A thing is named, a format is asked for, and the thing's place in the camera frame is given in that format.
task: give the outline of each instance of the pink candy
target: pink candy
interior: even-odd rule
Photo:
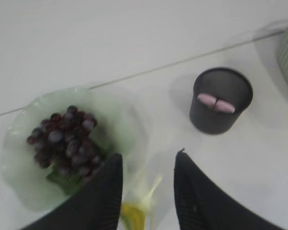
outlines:
[[[211,96],[207,93],[200,93],[197,96],[197,99],[217,112],[223,112],[228,114],[233,114],[235,112],[235,107],[223,100],[217,100],[216,97]]]

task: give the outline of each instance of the black container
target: black container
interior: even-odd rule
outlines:
[[[208,108],[197,99],[200,93],[207,93],[232,104],[235,112],[229,114]],[[190,119],[202,132],[224,133],[250,105],[252,98],[252,86],[241,73],[228,68],[209,69],[200,74],[194,83]]]

